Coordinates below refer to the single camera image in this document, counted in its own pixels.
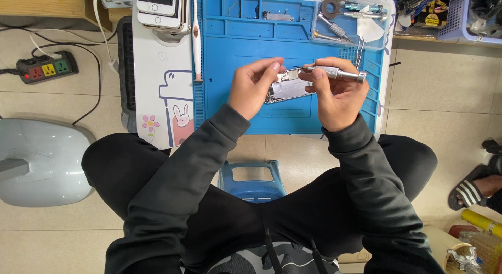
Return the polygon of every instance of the black pants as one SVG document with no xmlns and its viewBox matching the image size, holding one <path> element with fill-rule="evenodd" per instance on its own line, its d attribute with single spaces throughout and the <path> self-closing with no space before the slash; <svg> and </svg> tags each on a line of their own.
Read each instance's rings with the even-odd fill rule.
<svg viewBox="0 0 502 274">
<path fill-rule="evenodd" d="M 406 196 L 413 200 L 436 168 L 434 152 L 403 136 L 382 135 L 379 144 L 403 181 Z M 82 167 L 89 184 L 125 219 L 129 201 L 169 161 L 169 153 L 137 135 L 113 134 L 87 149 Z M 264 245 L 266 228 L 273 241 L 310 247 L 313 239 L 329 258 L 362 249 L 351 199 L 339 168 L 332 168 L 294 193 L 264 204 L 249 203 L 210 186 L 198 212 L 188 219 L 182 261 L 190 270 L 203 272 L 233 252 Z"/>
</svg>

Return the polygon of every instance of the black cable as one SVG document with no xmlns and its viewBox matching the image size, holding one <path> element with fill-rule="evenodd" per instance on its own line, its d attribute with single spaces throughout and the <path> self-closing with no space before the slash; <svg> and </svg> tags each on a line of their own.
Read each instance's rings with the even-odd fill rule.
<svg viewBox="0 0 502 274">
<path fill-rule="evenodd" d="M 25 28 L 25 27 L 5 27 L 5 28 L 3 28 L 3 29 L 0 29 L 0 32 L 3 32 L 3 31 L 8 31 L 8 30 L 23 30 L 23 31 L 26 31 L 26 32 L 33 32 L 32 30 L 27 29 L 27 28 Z M 66 42 L 57 42 L 57 41 L 54 41 L 54 40 L 48 39 L 48 38 L 46 38 L 46 37 L 44 37 L 44 36 L 42 36 L 42 35 L 40 35 L 40 34 L 38 34 L 38 33 L 33 33 L 33 34 L 35 34 L 36 36 L 39 36 L 39 37 L 41 37 L 41 38 L 43 38 L 43 39 L 45 39 L 45 40 L 47 40 L 47 41 L 49 41 L 49 42 L 52 42 L 52 43 L 66 43 Z M 112 39 L 112 38 L 113 38 L 116 34 L 117 34 L 117 29 L 115 29 L 115 32 L 113 32 L 113 33 L 111 34 L 111 36 L 110 36 L 109 38 L 107 38 L 107 39 L 106 39 L 106 41 L 109 41 L 110 39 Z M 75 43 L 73 43 L 73 44 L 85 45 L 85 46 L 96 46 L 96 45 L 99 45 L 99 44 L 88 44 L 88 43 L 79 43 L 79 42 L 75 42 Z"/>
<path fill-rule="evenodd" d="M 12 75 L 19 76 L 19 75 L 21 75 L 21 72 L 19 72 L 19 70 L 17 70 L 17 69 L 0 69 L 0 75 L 2 75 L 2 74 L 12 74 Z"/>
<path fill-rule="evenodd" d="M 77 45 L 77 44 L 74 44 L 74 43 L 53 43 L 53 44 L 42 45 L 42 46 L 39 46 L 39 47 L 40 48 L 44 48 L 44 47 L 58 46 L 58 45 L 77 46 L 77 47 L 80 47 L 82 49 L 85 49 L 87 52 L 91 53 L 92 56 L 94 56 L 94 59 L 96 59 L 96 63 L 97 63 L 97 77 L 98 77 L 98 82 L 97 82 L 97 88 L 98 88 L 97 103 L 96 103 L 96 105 L 89 112 L 87 112 L 86 114 L 84 114 L 82 117 L 78 118 L 77 121 L 71 123 L 72 125 L 74 125 L 77 122 L 79 122 L 80 120 L 82 120 L 85 117 L 87 117 L 87 115 L 91 114 L 94 111 L 94 109 L 96 109 L 96 107 L 99 105 L 99 102 L 101 101 L 101 64 L 99 63 L 99 59 L 97 59 L 96 54 L 94 54 L 92 51 L 88 50 L 87 48 L 85 48 L 83 46 L 80 46 L 80 45 Z M 32 56 L 33 57 L 35 57 L 35 52 L 37 50 L 38 50 L 38 48 L 35 48 L 34 50 L 32 50 Z"/>
</svg>

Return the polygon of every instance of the blue silicone repair mat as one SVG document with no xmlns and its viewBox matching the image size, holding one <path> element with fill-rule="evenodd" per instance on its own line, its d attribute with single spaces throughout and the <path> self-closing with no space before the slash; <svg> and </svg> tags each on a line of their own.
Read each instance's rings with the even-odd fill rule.
<svg viewBox="0 0 502 274">
<path fill-rule="evenodd" d="M 310 40 L 315 1 L 198 0 L 202 33 L 202 78 L 194 84 L 195 127 L 227 102 L 234 71 L 263 58 L 284 57 L 286 69 L 335 56 L 354 61 L 356 49 Z M 261 13 L 291 15 L 293 21 L 264 20 Z M 355 32 L 354 26 L 343 26 Z M 372 133 L 379 109 L 383 51 L 364 50 L 360 70 L 370 90 L 361 113 Z M 263 104 L 247 134 L 320 134 L 317 95 Z"/>
</svg>

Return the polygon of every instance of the striped slide sandal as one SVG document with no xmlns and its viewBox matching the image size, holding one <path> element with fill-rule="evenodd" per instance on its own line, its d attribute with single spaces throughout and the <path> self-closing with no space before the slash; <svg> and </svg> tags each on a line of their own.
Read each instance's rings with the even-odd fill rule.
<svg viewBox="0 0 502 274">
<path fill-rule="evenodd" d="M 486 199 L 483 198 L 480 190 L 474 184 L 474 180 L 487 177 L 493 174 L 489 166 L 478 165 L 474 170 L 469 173 L 449 194 L 448 196 L 448 206 L 457 211 L 464 207 L 469 207 L 474 204 L 479 204 L 480 206 L 486 206 Z"/>
</svg>

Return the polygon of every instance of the white toothbrush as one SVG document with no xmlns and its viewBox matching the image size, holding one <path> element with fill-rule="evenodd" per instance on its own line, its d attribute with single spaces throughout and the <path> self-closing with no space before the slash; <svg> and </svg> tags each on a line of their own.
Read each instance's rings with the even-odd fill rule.
<svg viewBox="0 0 502 274">
<path fill-rule="evenodd" d="M 199 21 L 197 18 L 197 0 L 193 0 L 192 44 L 193 44 L 193 62 L 195 65 L 194 82 L 204 82 L 201 76 L 202 58 L 200 53 L 200 29 L 199 29 Z"/>
</svg>

